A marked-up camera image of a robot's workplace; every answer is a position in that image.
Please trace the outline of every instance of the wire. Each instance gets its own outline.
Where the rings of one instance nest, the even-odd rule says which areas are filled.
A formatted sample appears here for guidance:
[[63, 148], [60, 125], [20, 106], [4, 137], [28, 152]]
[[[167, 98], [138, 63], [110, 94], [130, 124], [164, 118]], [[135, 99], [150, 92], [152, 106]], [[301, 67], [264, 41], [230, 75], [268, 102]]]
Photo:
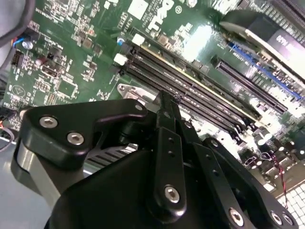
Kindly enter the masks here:
[[15, 135], [13, 134], [13, 132], [10, 129], [3, 126], [2, 121], [0, 121], [0, 129], [2, 129], [3, 131], [5, 131], [6, 133], [8, 133], [10, 135], [9, 142], [3, 148], [0, 148], [0, 153], [1, 153], [1, 152], [5, 151], [11, 145], [11, 143], [15, 139]]
[[260, 158], [266, 161], [273, 161], [275, 168], [279, 170], [279, 175], [281, 178], [282, 186], [283, 186], [283, 194], [285, 197], [285, 208], [288, 209], [288, 199], [287, 199], [287, 190], [286, 190], [286, 182], [284, 181], [284, 170], [283, 167], [280, 166], [280, 163], [276, 159], [276, 156], [270, 155], [269, 153], [261, 153]]
[[18, 44], [18, 43], [20, 43], [20, 42], [22, 42], [22, 41], [24, 41], [24, 38], [23, 38], [23, 37], [17, 39], [15, 42], [13, 42], [13, 45], [12, 45], [12, 46], [15, 48], [15, 47], [16, 47], [16, 44]]

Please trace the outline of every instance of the silver screw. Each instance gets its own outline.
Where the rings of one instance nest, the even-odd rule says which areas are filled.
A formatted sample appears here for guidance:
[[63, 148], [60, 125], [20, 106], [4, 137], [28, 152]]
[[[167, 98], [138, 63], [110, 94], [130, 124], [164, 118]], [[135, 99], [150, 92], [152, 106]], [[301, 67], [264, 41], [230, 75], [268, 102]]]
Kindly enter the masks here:
[[165, 188], [165, 197], [172, 203], [176, 204], [180, 200], [179, 192], [172, 186]]
[[164, 115], [165, 115], [165, 117], [167, 117], [167, 118], [171, 118], [170, 114], [169, 114], [167, 111], [164, 112]]
[[44, 128], [55, 128], [57, 127], [58, 125], [58, 122], [55, 118], [53, 117], [42, 117], [40, 120], [39, 120], [39, 123], [42, 127]]
[[287, 216], [285, 213], [283, 213], [283, 217], [284, 219], [286, 219], [287, 223], [289, 223], [291, 226], [294, 224], [292, 219], [289, 216]]
[[271, 216], [278, 225], [283, 225], [281, 218], [275, 212], [272, 211]]
[[79, 146], [79, 145], [83, 144], [84, 137], [80, 133], [72, 132], [72, 133], [68, 134], [67, 140], [72, 145]]
[[192, 124], [190, 124], [189, 122], [185, 121], [184, 123], [188, 128], [192, 128]]
[[231, 208], [229, 210], [229, 213], [234, 223], [236, 223], [239, 227], [242, 227], [244, 225], [244, 219], [238, 211], [236, 211], [234, 208]]
[[218, 143], [215, 140], [212, 140], [211, 143], [213, 144], [213, 146], [218, 147]]
[[139, 111], [143, 110], [143, 107], [141, 107], [140, 105], [136, 105], [135, 108], [137, 108], [137, 110]]

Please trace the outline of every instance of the red wire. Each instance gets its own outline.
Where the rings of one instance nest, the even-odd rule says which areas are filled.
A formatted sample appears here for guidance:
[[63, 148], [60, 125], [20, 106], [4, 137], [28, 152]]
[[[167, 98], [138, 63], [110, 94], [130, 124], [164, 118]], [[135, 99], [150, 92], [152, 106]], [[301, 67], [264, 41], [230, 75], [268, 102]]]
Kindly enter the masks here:
[[286, 182], [284, 181], [284, 174], [283, 174], [283, 168], [280, 166], [278, 163], [276, 157], [273, 155], [273, 160], [274, 160], [274, 166], [279, 170], [279, 175], [281, 178], [282, 186], [283, 186], [283, 193], [285, 197], [285, 208], [288, 209], [288, 199], [287, 199], [287, 191], [286, 191]]

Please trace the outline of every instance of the motherboard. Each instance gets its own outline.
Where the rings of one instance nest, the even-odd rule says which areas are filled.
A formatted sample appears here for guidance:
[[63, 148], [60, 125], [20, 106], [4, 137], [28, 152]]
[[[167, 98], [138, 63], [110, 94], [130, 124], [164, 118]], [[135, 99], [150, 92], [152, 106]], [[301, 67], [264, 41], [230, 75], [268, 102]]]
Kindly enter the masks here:
[[[305, 113], [305, 5], [290, 3], [39, 0], [25, 31], [31, 39], [14, 42], [2, 105], [16, 114], [4, 124], [18, 131], [29, 107], [122, 98], [149, 104], [166, 90], [200, 138], [216, 137], [249, 169], [265, 152], [279, 153], [290, 168], [304, 154]], [[246, 25], [237, 24], [250, 15], [267, 22], [251, 22], [243, 35], [237, 30]], [[287, 57], [284, 46], [299, 58]], [[276, 178], [269, 164], [264, 170]]]

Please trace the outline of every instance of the blue pcie slot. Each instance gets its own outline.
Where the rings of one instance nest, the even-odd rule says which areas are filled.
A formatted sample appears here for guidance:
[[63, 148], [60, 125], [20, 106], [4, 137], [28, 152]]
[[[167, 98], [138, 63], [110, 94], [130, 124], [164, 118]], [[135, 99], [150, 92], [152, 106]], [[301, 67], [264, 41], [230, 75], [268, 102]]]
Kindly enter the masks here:
[[243, 58], [245, 58], [248, 62], [250, 62], [252, 65], [254, 65], [258, 70], [260, 70], [262, 73], [264, 73], [266, 76], [268, 76], [270, 79], [272, 79], [274, 82], [276, 82], [280, 87], [282, 87], [286, 92], [288, 92], [289, 94], [291, 94], [292, 96], [294, 96], [297, 99], [302, 99], [302, 96], [299, 95], [296, 92], [292, 92], [285, 84], [283, 84], [279, 79], [277, 79], [274, 75], [272, 75], [271, 72], [269, 72], [268, 70], [266, 70], [264, 67], [259, 66], [256, 64], [256, 62], [254, 61], [253, 57], [244, 53], [241, 49], [239, 49], [239, 47], [237, 45], [235, 45], [232, 42], [228, 43], [229, 47], [232, 48], [232, 50], [234, 52], [236, 52], [237, 54], [241, 55]]

